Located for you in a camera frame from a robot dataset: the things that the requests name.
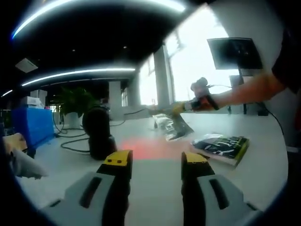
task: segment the black sleeve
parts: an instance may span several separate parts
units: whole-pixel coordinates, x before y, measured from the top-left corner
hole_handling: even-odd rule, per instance
[[[272,72],[275,77],[292,92],[297,93],[300,88],[300,75],[297,72],[297,46],[290,42],[287,31],[283,33],[282,48]]]

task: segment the table surface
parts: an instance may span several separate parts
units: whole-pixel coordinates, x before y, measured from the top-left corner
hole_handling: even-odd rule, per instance
[[[260,210],[267,209],[286,184],[288,173],[285,141],[277,121],[272,116],[250,115],[184,113],[182,117],[195,132],[171,142],[166,142],[162,133],[154,129],[152,118],[128,120],[121,126],[111,127],[118,148],[133,149],[134,154],[126,225],[183,225],[181,152],[189,150],[191,140],[207,133],[250,139],[250,146],[236,168],[216,160],[209,163],[216,174],[224,175],[243,192],[246,202]],[[37,150],[36,159],[49,169],[49,178],[36,182],[39,185],[35,188],[32,181],[30,185],[21,181],[38,207],[46,205],[50,198],[57,198],[55,195],[63,197],[69,185],[86,172],[96,171],[101,164],[90,156],[59,147],[69,140],[55,139]],[[88,149],[87,141],[69,146]],[[41,187],[43,194],[37,195]]]

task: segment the blue container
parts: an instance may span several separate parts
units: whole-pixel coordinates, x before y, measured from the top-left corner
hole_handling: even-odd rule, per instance
[[[49,109],[21,107],[12,111],[16,133],[21,133],[28,147],[37,148],[54,138],[52,112]]]

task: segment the ceiling light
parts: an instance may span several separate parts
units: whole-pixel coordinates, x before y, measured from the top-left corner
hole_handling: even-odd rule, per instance
[[[40,10],[38,10],[36,13],[34,13],[32,16],[30,16],[29,18],[27,18],[18,28],[17,30],[13,33],[12,35],[12,39],[23,29],[25,28],[29,23],[31,23],[33,20],[35,20],[37,17],[39,17],[40,15],[58,7],[61,6],[65,3],[68,2],[72,2],[72,1],[76,1],[76,0],[56,0],[52,3],[49,3],[47,5],[45,5],[44,7],[42,7]],[[178,12],[183,12],[185,10],[185,6],[174,1],[174,0],[144,0],[144,1],[150,1],[150,2],[154,2],[160,5],[164,5],[168,8],[171,8],[175,11]]]
[[[7,91],[6,93],[4,93],[1,97],[4,97],[5,95],[11,93],[13,90],[11,89],[10,91]]]
[[[60,76],[65,76],[65,75],[70,75],[70,74],[82,74],[82,73],[95,73],[95,72],[133,72],[135,71],[134,68],[100,68],[100,69],[88,69],[88,70],[81,70],[81,71],[74,71],[74,72],[66,72],[66,73],[60,73],[60,74],[54,74],[50,76],[46,76],[43,78],[35,79],[32,81],[29,81],[27,83],[22,84],[22,86],[27,86],[29,84],[46,80],[46,79],[51,79],[55,77],[60,77]]]

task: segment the potted plant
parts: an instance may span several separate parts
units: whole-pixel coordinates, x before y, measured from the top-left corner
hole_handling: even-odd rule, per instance
[[[65,124],[71,129],[80,128],[82,115],[96,102],[91,93],[80,87],[62,88],[56,100],[56,103],[61,105],[60,113],[64,116]]]

